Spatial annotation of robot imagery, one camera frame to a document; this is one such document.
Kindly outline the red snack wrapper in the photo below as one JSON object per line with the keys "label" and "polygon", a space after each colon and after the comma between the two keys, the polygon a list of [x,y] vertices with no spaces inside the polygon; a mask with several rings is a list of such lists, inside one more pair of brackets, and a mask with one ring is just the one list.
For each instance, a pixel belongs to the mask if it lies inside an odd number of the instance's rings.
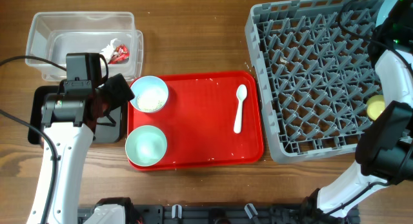
{"label": "red snack wrapper", "polygon": [[116,47],[116,49],[114,50],[109,64],[118,64],[121,63],[123,61],[126,61],[127,59],[129,59],[130,57],[130,51],[127,48],[126,45],[119,45]]}

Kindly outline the light blue rice bowl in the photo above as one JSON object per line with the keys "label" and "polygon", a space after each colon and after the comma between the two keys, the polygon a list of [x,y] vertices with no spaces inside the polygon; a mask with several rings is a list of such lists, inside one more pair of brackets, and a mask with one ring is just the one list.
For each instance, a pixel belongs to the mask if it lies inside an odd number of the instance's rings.
{"label": "light blue rice bowl", "polygon": [[129,103],[137,111],[144,113],[158,112],[168,101],[168,86],[159,77],[140,77],[131,84],[130,88],[134,98]]}

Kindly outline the white tissue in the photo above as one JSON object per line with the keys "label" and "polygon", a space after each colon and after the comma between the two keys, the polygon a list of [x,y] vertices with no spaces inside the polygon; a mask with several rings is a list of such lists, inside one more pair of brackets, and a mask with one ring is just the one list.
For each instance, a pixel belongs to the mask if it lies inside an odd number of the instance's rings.
{"label": "white tissue", "polygon": [[112,39],[108,45],[106,45],[100,52],[102,56],[106,59],[106,61],[110,61],[112,54],[114,53],[115,50],[115,43],[118,41],[118,38]]}

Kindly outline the pale green bowl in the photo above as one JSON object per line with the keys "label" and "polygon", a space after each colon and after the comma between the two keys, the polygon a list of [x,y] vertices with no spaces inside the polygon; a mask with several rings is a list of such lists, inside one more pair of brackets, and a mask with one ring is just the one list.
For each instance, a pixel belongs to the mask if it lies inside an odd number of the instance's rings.
{"label": "pale green bowl", "polygon": [[140,167],[150,167],[160,162],[168,147],[164,133],[152,125],[144,125],[129,133],[125,152],[127,158]]}

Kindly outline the white plastic spoon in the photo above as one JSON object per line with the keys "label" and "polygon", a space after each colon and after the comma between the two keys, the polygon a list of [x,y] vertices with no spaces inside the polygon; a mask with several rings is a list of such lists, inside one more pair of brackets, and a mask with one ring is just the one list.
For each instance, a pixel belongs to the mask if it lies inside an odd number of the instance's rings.
{"label": "white plastic spoon", "polygon": [[234,132],[239,134],[242,129],[242,116],[243,116],[243,102],[247,98],[247,87],[246,85],[239,85],[236,91],[236,97],[238,100],[236,118],[234,121]]}

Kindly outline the yellow plastic cup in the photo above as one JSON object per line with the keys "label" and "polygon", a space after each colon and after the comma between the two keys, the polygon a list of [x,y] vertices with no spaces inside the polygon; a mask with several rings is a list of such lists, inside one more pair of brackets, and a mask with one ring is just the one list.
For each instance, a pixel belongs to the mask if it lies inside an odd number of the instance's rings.
{"label": "yellow plastic cup", "polygon": [[367,115],[370,119],[376,120],[385,110],[385,100],[383,95],[375,95],[367,101]]}

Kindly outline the pile of white rice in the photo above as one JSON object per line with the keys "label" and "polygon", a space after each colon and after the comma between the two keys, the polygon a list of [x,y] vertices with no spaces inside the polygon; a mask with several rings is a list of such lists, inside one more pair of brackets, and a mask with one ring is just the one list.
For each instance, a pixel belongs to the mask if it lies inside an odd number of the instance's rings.
{"label": "pile of white rice", "polygon": [[155,112],[159,110],[164,103],[165,93],[158,88],[146,90],[138,95],[137,98],[137,107],[143,112]]}

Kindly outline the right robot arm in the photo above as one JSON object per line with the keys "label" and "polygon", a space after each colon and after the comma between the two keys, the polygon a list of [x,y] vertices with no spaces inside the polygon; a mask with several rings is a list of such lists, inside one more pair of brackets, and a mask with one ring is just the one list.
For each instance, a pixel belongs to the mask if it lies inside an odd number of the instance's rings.
{"label": "right robot arm", "polygon": [[385,0],[368,42],[381,80],[385,109],[360,138],[353,164],[333,183],[304,199],[299,223],[337,223],[351,208],[383,188],[412,180],[412,0]]}

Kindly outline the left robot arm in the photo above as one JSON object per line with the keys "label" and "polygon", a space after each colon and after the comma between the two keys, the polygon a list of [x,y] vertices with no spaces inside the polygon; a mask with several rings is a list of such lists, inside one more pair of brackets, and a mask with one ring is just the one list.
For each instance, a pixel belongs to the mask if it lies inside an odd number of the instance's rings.
{"label": "left robot arm", "polygon": [[66,55],[66,77],[41,108],[43,159],[28,223],[77,223],[83,167],[98,120],[116,126],[111,111],[133,98],[122,74],[109,75],[103,55]]}

